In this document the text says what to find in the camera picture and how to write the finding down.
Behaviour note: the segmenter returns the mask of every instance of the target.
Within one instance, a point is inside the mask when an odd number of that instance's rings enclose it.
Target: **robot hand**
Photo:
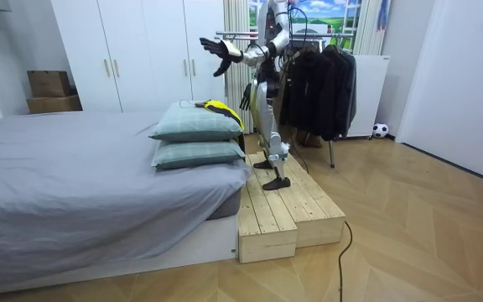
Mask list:
[[[229,41],[222,40],[217,43],[206,38],[200,38],[200,44],[205,47],[205,50],[210,51],[211,54],[223,59],[217,71],[214,72],[214,76],[224,74],[231,66],[232,61],[240,63],[243,60],[243,52]]]

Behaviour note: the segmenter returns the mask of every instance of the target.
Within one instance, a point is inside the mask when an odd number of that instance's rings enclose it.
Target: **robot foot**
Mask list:
[[[290,186],[290,180],[288,177],[285,177],[283,179],[276,178],[275,180],[272,180],[268,182],[267,184],[263,185],[262,188],[264,190],[278,190],[282,188],[287,188]]]
[[[252,166],[254,169],[273,169],[272,163],[270,163],[269,160],[264,160],[263,162],[253,164]]]

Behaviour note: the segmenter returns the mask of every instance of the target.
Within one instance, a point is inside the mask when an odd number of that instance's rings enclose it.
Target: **parquet floor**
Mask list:
[[[327,148],[298,150],[353,229],[344,301],[483,302],[482,179],[386,139],[338,142],[336,169]],[[337,258],[349,235],[343,238],[293,258],[207,263],[0,301],[338,301]]]

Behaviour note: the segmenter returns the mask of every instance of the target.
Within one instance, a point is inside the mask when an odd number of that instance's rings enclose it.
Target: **wooden plank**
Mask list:
[[[260,180],[259,177],[257,177],[257,179],[262,187],[262,181]],[[289,231],[289,230],[297,229],[297,227],[295,226],[295,222],[290,216],[290,213],[288,212],[288,209],[284,205],[283,199],[278,194],[278,192],[276,190],[264,191],[264,195],[266,196],[267,203],[272,209],[273,216],[275,216],[275,221],[277,222],[279,230]]]
[[[249,197],[251,197],[252,208],[257,216],[260,233],[278,232],[275,216],[254,173],[251,173],[251,177],[247,181],[247,190],[249,191]]]
[[[338,217],[298,223],[297,248],[339,242],[344,220],[344,217]]]
[[[309,192],[305,189],[301,181],[298,180],[292,170],[290,170],[287,165],[284,165],[283,169],[284,174],[290,178],[290,182],[292,183],[291,190],[295,192],[295,196],[298,198],[303,208],[307,211],[307,214],[309,214],[310,219],[317,220],[329,218],[314,200],[312,195],[309,194]]]
[[[301,167],[294,158],[287,160],[286,165],[292,170],[293,174],[301,181],[303,187],[318,203],[319,207],[328,217],[344,217],[344,212],[335,202],[325,193],[325,191],[314,181],[312,177]]]
[[[238,211],[239,233],[240,236],[260,234],[257,215],[252,208],[251,198],[247,187],[241,188],[240,210]]]
[[[240,237],[240,263],[292,257],[297,239],[297,230]]]
[[[262,157],[262,153],[259,154],[250,154],[249,159],[251,161],[257,161]],[[263,169],[254,169],[254,173],[257,175],[260,182],[263,184],[267,183],[270,180],[275,178],[275,174],[271,170],[263,170]],[[303,208],[303,206],[298,203],[293,195],[293,192],[290,190],[291,188],[282,188],[281,190],[276,190],[281,198],[283,199],[284,205],[288,208],[288,212],[290,216],[293,218],[295,222],[298,221],[309,221],[310,216],[307,214],[307,211]],[[270,195],[272,191],[266,191],[266,194]]]

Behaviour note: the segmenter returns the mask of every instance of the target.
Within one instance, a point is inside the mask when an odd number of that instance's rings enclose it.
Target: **window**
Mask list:
[[[348,0],[345,5],[344,22],[342,23],[343,34],[356,34],[359,26],[359,16],[361,15],[361,2],[362,0]],[[348,39],[344,44],[344,48],[352,50],[354,43],[355,37]]]
[[[258,30],[257,20],[263,0],[249,0],[249,26],[251,31]],[[355,34],[361,15],[362,0],[304,0],[296,6],[305,12],[308,28],[321,34]],[[296,12],[292,18],[292,30],[302,32],[305,28],[303,15]],[[336,43],[337,39],[325,39],[326,44]],[[355,38],[345,41],[345,49],[353,49]]]

